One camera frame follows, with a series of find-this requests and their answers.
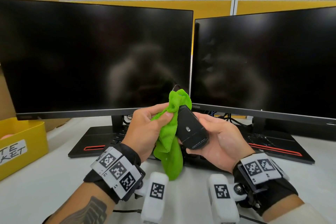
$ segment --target person's right hand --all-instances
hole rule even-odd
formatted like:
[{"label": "person's right hand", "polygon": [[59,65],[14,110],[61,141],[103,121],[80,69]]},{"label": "person's right hand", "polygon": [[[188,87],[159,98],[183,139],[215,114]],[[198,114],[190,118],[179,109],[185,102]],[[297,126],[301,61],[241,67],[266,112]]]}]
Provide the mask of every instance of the person's right hand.
[{"label": "person's right hand", "polygon": [[216,167],[232,173],[235,165],[254,150],[232,123],[206,114],[194,112],[209,132],[209,143],[200,150],[187,149],[188,154],[202,155]]}]

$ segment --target yellow wall panel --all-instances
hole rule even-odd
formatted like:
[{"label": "yellow wall panel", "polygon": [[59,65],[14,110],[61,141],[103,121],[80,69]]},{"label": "yellow wall panel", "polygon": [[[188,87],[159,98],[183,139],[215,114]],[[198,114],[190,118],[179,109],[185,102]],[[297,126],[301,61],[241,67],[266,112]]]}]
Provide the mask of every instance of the yellow wall panel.
[{"label": "yellow wall panel", "polygon": [[336,1],[238,1],[237,14],[336,6]]},{"label": "yellow wall panel", "polygon": [[195,19],[228,16],[231,6],[231,1],[82,1],[81,3],[194,10]]}]

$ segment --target pink object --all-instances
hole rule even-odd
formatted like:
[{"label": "pink object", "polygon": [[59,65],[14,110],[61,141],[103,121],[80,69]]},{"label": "pink object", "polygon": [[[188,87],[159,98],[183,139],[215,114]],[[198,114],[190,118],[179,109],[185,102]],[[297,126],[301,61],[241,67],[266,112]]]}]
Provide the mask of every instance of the pink object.
[{"label": "pink object", "polygon": [[0,140],[5,139],[5,138],[10,137],[10,136],[12,136],[12,134],[10,134],[10,135],[5,135],[5,136],[1,137]]}]

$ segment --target hand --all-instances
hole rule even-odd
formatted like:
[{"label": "hand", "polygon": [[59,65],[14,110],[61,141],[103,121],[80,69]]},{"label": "hand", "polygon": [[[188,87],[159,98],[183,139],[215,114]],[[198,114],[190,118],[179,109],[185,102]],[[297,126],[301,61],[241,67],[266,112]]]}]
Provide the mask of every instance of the hand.
[{"label": "hand", "polygon": [[154,115],[162,112],[166,107],[168,103],[138,109],[133,113],[131,124],[122,143],[138,153],[141,162],[144,162],[152,153],[161,128],[173,118],[173,113],[165,112],[159,119],[151,121]]},{"label": "hand", "polygon": [[234,124],[206,114],[194,114],[209,132],[210,138],[209,143],[200,150],[187,149],[188,154],[202,155],[216,167],[232,173],[242,158],[254,153]]}]

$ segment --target person's left hand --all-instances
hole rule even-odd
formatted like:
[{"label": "person's left hand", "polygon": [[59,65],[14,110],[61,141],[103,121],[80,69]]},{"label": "person's left hand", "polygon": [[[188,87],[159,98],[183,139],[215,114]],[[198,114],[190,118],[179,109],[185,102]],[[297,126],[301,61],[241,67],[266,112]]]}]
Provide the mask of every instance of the person's left hand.
[{"label": "person's left hand", "polygon": [[152,153],[161,128],[173,118],[173,113],[165,112],[159,119],[151,120],[166,107],[168,103],[138,109],[133,113],[131,124],[122,143],[138,153],[141,162],[144,162]]}]

